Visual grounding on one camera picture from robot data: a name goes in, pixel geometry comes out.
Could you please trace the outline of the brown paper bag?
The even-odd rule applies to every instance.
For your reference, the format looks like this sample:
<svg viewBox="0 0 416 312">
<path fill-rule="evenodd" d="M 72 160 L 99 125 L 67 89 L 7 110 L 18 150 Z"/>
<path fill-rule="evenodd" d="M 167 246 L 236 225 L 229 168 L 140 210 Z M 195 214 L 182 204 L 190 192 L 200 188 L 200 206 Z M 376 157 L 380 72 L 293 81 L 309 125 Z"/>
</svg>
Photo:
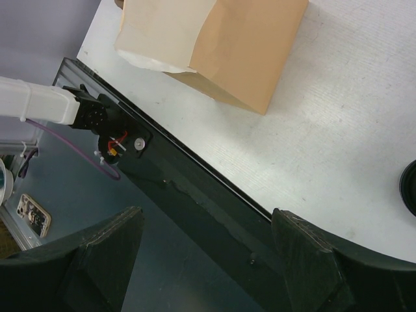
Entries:
<svg viewBox="0 0 416 312">
<path fill-rule="evenodd" d="M 124 1 L 116 52 L 219 102 L 265 114 L 307 1 Z"/>
</svg>

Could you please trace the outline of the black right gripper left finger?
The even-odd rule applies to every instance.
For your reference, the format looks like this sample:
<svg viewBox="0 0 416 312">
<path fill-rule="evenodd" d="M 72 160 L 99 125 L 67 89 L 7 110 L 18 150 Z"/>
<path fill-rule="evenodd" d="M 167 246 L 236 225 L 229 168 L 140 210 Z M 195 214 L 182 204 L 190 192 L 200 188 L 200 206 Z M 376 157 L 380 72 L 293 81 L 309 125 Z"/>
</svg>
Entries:
<svg viewBox="0 0 416 312">
<path fill-rule="evenodd" d="M 142 209 L 128 207 L 1 260 L 1 310 L 121 311 L 143 228 Z"/>
</svg>

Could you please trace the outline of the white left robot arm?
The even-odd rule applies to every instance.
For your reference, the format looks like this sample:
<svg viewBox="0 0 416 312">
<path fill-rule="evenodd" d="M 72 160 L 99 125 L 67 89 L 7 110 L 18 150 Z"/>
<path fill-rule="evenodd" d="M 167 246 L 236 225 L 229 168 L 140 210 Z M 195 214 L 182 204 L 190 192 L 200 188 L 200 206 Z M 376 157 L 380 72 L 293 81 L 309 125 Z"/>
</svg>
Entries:
<svg viewBox="0 0 416 312">
<path fill-rule="evenodd" d="M 2 77 L 1 116 L 86 129 L 108 141 L 128 134 L 119 113 L 101 98 L 94 98 L 83 86 L 61 88 Z"/>
</svg>

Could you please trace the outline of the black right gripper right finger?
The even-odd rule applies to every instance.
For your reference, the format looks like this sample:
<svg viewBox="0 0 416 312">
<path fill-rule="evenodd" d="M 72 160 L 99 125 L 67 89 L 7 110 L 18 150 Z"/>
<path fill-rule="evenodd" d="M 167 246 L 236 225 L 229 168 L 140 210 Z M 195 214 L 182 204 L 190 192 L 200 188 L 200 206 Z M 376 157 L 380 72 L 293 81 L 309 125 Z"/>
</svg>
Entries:
<svg viewBox="0 0 416 312">
<path fill-rule="evenodd" d="M 415 263 L 274 209 L 272 233 L 294 311 L 414 311 Z"/>
</svg>

